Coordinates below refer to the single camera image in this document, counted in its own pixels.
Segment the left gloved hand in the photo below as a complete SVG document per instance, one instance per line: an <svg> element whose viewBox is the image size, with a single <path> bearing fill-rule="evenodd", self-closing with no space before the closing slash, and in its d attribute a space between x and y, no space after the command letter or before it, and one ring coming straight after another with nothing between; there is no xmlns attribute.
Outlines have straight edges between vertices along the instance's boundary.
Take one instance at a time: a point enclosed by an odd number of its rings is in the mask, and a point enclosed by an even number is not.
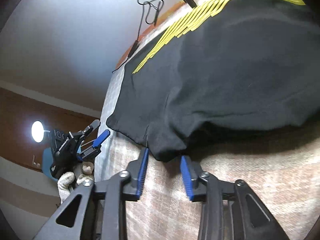
<svg viewBox="0 0 320 240"><path fill-rule="evenodd" d="M80 168L80 174L77 177L74 172L70 171L64 173L57 181L60 204L71 195L69 188L74 182L76 182L76 185L81 185L85 180L94 181L94 164L92 162L84 161L77 168Z"/></svg>

